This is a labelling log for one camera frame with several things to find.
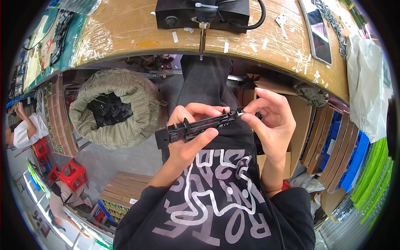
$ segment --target smartphone screen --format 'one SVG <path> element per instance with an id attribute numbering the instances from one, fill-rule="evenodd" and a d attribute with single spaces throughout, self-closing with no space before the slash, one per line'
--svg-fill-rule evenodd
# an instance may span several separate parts
<path id="1" fill-rule="evenodd" d="M 317 6 L 312 3 L 312 0 L 301 0 L 303 3 L 303 13 L 307 15 L 306 22 L 310 35 L 312 55 L 316 59 L 332 64 L 332 55 L 328 33 L 322 18 L 321 12 Z"/>

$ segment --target gray floor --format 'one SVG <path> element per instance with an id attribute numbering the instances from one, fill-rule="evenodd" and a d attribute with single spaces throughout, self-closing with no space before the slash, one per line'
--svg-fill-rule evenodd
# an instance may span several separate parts
<path id="1" fill-rule="evenodd" d="M 48 154 L 51 166 L 62 170 L 71 158 L 55 153 Z M 147 141 L 132 148 L 108 150 L 103 146 L 91 143 L 78 152 L 74 161 L 86 168 L 87 185 L 85 193 L 92 203 L 98 200 L 107 182 L 118 171 L 153 176 L 161 168 L 161 151 L 157 149 L 156 139 L 151 136 Z"/>

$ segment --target fingernail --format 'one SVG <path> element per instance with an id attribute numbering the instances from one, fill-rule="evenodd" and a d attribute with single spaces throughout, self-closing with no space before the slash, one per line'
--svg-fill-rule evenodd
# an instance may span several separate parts
<path id="1" fill-rule="evenodd" d="M 247 116 L 246 114 L 243 114 L 243 115 L 241 116 L 241 118 L 242 118 L 242 120 L 244 120 L 245 122 L 247 122 L 248 120 L 250 120 L 250 117 Z"/>
<path id="2" fill-rule="evenodd" d="M 218 130 L 216 129 L 209 129 L 207 130 L 207 134 L 211 137 L 214 138 L 218 135 Z"/>

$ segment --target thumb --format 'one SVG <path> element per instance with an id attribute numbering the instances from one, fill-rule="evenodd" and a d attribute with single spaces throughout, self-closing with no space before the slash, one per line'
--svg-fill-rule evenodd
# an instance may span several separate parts
<path id="1" fill-rule="evenodd" d="M 207 128 L 201 134 L 198 134 L 193 140 L 186 143 L 187 151 L 190 155 L 196 155 L 202 148 L 209 144 L 218 135 L 215 128 Z"/>
<path id="2" fill-rule="evenodd" d="M 244 120 L 258 135 L 261 139 L 262 137 L 266 137 L 266 132 L 268 127 L 255 115 L 250 113 L 245 113 L 241 116 L 241 119 Z"/>

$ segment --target black t-shirt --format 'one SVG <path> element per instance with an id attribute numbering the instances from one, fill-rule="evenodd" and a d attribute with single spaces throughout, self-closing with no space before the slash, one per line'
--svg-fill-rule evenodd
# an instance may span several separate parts
<path id="1" fill-rule="evenodd" d="M 201 150 L 171 188 L 143 190 L 116 229 L 114 250 L 281 249 L 269 201 L 249 177 L 253 167 L 244 149 Z M 270 201 L 285 248 L 314 249 L 307 191 L 290 188 Z"/>

